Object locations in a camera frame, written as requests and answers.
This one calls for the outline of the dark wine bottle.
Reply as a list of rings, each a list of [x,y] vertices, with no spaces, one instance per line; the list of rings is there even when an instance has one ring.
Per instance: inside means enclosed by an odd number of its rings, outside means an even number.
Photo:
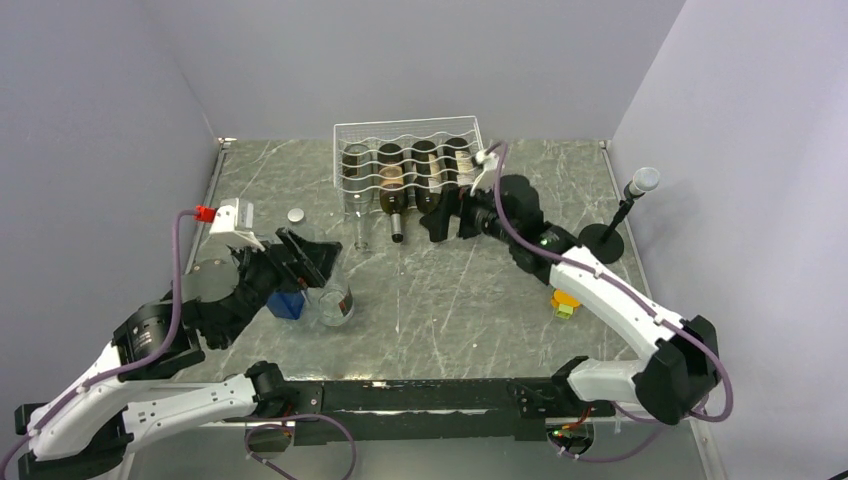
[[[404,240],[402,214],[407,208],[408,200],[403,190],[405,173],[401,147],[395,143],[385,143],[378,150],[380,175],[380,205],[389,216],[391,239],[394,243]]]
[[[410,153],[415,171],[415,205],[419,212],[434,211],[441,200],[442,165],[436,145],[429,140],[419,140],[412,145]]]
[[[468,142],[461,137],[451,137],[443,144],[442,153],[449,169],[448,177],[461,188],[472,186],[477,174]]]

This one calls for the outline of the dark wine bottle front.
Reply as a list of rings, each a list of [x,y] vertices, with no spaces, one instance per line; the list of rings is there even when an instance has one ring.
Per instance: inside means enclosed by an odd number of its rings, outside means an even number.
[[[391,239],[394,243],[404,240],[402,214],[407,208],[408,200],[403,190],[405,173],[401,147],[395,143],[385,143],[378,150],[380,175],[380,205],[389,216]]]

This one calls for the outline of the clear glass bottle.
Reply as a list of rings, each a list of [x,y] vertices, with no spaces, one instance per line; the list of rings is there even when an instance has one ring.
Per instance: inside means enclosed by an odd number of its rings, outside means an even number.
[[[348,145],[342,155],[342,185],[347,211],[352,215],[354,247],[359,252],[369,250],[370,223],[374,190],[374,157],[369,146]]]

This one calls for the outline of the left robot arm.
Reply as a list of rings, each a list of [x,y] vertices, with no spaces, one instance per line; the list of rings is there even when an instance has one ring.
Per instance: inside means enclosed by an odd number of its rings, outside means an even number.
[[[323,287],[342,252],[280,229],[273,242],[231,249],[178,277],[162,299],[141,306],[97,360],[56,399],[15,413],[20,442],[8,454],[23,479],[92,479],[161,439],[221,420],[265,428],[317,421],[318,387],[285,379],[259,361],[245,372],[172,397],[144,394],[229,348],[277,293]]]

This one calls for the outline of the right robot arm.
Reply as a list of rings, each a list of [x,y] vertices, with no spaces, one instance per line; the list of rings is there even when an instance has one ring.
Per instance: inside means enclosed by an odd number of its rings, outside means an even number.
[[[503,242],[521,270],[574,297],[637,355],[633,361],[570,361],[553,380],[554,407],[576,415],[589,402],[638,404],[666,425],[694,414],[722,379],[714,325],[702,316],[683,318],[617,276],[570,232],[545,219],[526,177],[507,175],[500,187],[499,196],[454,183],[427,192],[420,223],[433,242],[447,238],[452,218],[459,221],[460,238],[486,235]]]

